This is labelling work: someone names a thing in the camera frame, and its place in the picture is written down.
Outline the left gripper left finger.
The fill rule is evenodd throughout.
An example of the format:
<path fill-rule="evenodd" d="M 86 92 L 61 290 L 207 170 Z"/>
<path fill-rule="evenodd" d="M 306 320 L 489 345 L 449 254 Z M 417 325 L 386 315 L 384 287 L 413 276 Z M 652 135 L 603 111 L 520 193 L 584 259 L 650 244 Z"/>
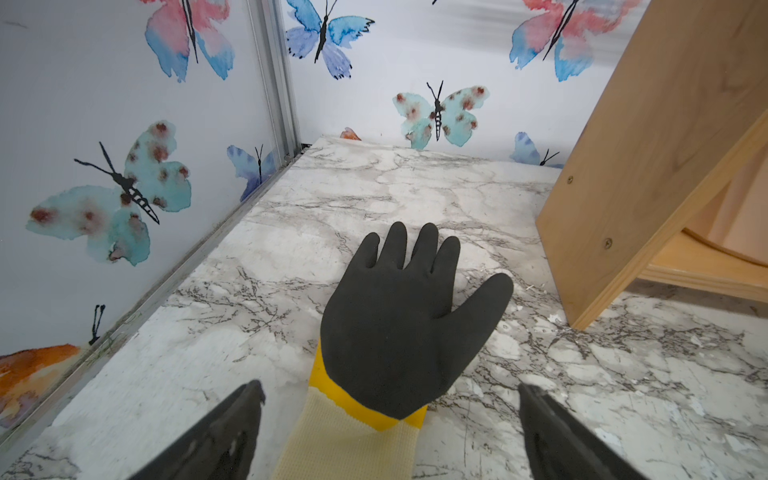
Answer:
<path fill-rule="evenodd" d="M 247 478 L 265 401 L 260 381 L 241 385 L 131 480 Z"/>

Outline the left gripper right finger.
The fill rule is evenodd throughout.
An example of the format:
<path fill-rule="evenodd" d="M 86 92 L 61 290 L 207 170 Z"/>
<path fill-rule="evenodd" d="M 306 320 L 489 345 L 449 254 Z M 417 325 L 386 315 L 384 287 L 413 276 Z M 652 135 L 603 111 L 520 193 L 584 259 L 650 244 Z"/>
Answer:
<path fill-rule="evenodd" d="M 520 420 L 532 477 L 645 480 L 543 389 L 522 383 Z"/>

